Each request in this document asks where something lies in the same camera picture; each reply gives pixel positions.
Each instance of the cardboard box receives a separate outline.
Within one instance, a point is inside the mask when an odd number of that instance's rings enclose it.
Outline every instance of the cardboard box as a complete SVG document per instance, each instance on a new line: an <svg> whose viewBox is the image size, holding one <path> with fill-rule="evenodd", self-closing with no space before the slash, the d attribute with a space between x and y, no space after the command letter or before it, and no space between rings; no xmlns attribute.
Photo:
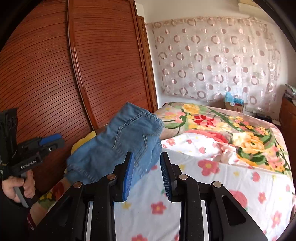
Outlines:
<svg viewBox="0 0 296 241"><path fill-rule="evenodd" d="M244 109L244 105L237 104L237 103L225 102L225 109L242 113L242 111Z"/></svg>

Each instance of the metal pivot bolt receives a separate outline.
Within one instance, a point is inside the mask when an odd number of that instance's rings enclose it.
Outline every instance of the metal pivot bolt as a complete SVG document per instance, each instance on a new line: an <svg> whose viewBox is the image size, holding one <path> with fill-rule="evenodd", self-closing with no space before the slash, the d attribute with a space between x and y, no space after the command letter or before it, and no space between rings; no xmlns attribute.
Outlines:
<svg viewBox="0 0 296 241"><path fill-rule="evenodd" d="M107 178L108 178L109 180L114 180L114 179L116 178L116 175L113 174L113 173L111 173L111 174L108 174L108 175L107 175Z"/></svg>
<svg viewBox="0 0 296 241"><path fill-rule="evenodd" d="M213 183L213 185L214 185L215 188L220 188L222 186L222 184L220 182L218 182L218 181L215 181Z"/></svg>
<svg viewBox="0 0 296 241"><path fill-rule="evenodd" d="M179 178L180 178L181 180L187 180L188 176L185 175L185 174L181 174L181 175L179 175Z"/></svg>
<svg viewBox="0 0 296 241"><path fill-rule="evenodd" d="M73 184L74 188L80 188L81 186L82 186L81 182L76 182L76 183Z"/></svg>

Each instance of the crumpled white cloth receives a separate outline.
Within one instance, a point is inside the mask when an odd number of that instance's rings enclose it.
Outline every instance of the crumpled white cloth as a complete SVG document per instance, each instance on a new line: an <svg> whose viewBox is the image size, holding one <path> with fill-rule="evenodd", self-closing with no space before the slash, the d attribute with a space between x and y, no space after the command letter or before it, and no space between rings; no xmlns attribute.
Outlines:
<svg viewBox="0 0 296 241"><path fill-rule="evenodd" d="M184 133L161 143L171 163L179 165L183 173L198 182L221 182L269 241L275 241L284 231L295 203L295 189L286 175L240 163L232 146L203 135ZM116 238L178 240L180 212L180 203L170 203L165 196L158 162L131 189L125 203L114 203Z"/></svg>

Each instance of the denim fabric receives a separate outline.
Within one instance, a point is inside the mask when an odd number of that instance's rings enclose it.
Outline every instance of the denim fabric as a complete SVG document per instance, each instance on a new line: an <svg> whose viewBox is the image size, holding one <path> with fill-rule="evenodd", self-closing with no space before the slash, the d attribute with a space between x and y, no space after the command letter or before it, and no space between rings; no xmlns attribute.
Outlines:
<svg viewBox="0 0 296 241"><path fill-rule="evenodd" d="M135 157L133 186L159 160L162 129L162 120L145 109L126 103L104 132L84 143L67 159L65 177L71 183L96 182L112 173L131 151Z"/></svg>

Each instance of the floral bedsheet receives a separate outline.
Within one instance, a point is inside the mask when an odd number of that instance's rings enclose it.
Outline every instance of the floral bedsheet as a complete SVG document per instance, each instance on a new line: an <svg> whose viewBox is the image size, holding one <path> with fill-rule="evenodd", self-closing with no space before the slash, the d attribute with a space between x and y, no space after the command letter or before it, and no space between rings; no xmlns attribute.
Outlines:
<svg viewBox="0 0 296 241"><path fill-rule="evenodd" d="M239 161L292 179L283 136L271 123L235 111L181 102L167 103L154 114L165 126L161 139L184 132L202 134L234 146Z"/></svg>

